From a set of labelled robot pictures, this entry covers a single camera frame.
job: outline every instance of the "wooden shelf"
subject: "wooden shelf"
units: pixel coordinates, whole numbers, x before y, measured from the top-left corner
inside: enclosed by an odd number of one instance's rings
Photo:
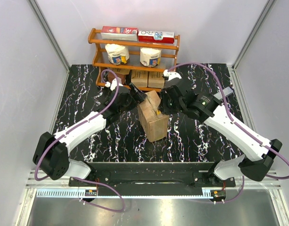
[[[105,68],[123,68],[130,70],[140,70],[149,72],[163,72],[165,69],[169,69],[177,64],[177,56],[180,45],[180,35],[176,35],[174,44],[159,44],[159,43],[145,43],[139,41],[121,41],[121,40],[104,40],[101,37],[101,30],[96,30],[93,28],[88,37],[88,42],[90,44],[95,43],[96,53],[93,59],[93,66],[99,67],[99,75],[96,80],[97,86],[105,86],[100,80],[100,72]],[[145,67],[140,63],[140,51],[129,51],[130,58],[126,64],[114,65],[112,64],[107,56],[107,51],[104,44],[117,44],[123,46],[133,46],[133,47],[147,47],[147,48],[160,48],[168,49],[174,51],[174,54],[162,54],[160,64],[156,67]],[[149,87],[139,87],[142,91],[152,91],[155,90],[160,92],[161,89],[149,88]]]

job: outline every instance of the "red and white box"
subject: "red and white box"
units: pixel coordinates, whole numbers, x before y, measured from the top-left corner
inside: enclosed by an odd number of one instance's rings
[[[109,27],[101,29],[102,39],[137,41],[138,28],[136,27]]]
[[[173,32],[152,32],[152,31],[139,31],[138,41],[154,42],[154,43],[174,43]]]

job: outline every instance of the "shiny metal floor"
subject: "shiny metal floor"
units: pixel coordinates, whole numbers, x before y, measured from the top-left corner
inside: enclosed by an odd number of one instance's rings
[[[236,191],[228,191],[228,198]],[[207,200],[126,199],[126,211],[113,213],[77,199],[38,198],[33,203],[29,226],[277,226],[275,210],[266,190],[245,190],[234,202],[205,204]],[[121,208],[119,199],[93,202]]]

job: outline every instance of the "paper towel roll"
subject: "paper towel roll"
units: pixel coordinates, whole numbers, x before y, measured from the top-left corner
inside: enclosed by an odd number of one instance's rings
[[[126,64],[127,60],[130,58],[129,49],[127,46],[107,44],[106,51],[109,61],[115,65],[119,65],[121,63]]]
[[[155,67],[160,63],[161,50],[157,48],[140,48],[140,62],[146,67]]]

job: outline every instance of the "black marble table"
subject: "black marble table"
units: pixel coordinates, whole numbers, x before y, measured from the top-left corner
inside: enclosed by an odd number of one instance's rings
[[[225,64],[206,66],[216,73],[223,88],[232,87]],[[80,121],[106,100],[109,90],[95,85],[98,71],[92,65],[72,66],[54,133]],[[187,77],[198,93],[219,91],[212,76],[198,66],[182,66],[177,72]],[[242,119],[234,93],[228,97],[228,104],[231,113]],[[140,124],[137,109],[123,113],[117,123],[91,135],[71,152],[72,159],[90,162],[220,161],[240,155],[239,148],[222,134],[182,113],[170,115],[167,137],[151,143]]]

